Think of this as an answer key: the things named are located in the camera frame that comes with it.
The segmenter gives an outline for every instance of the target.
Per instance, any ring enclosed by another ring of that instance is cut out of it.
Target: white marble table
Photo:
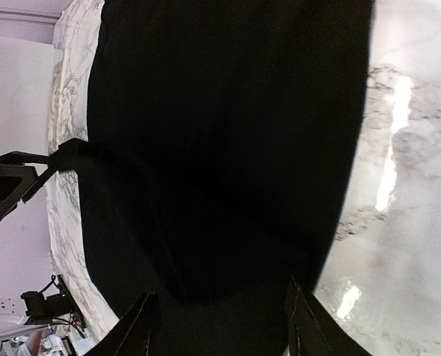
[[[441,1],[378,0],[367,108],[337,241],[317,296],[373,355],[441,355]],[[56,26],[50,149],[86,138],[88,74],[102,0]],[[56,269],[94,333],[116,323],[85,267],[76,177],[48,206]]]

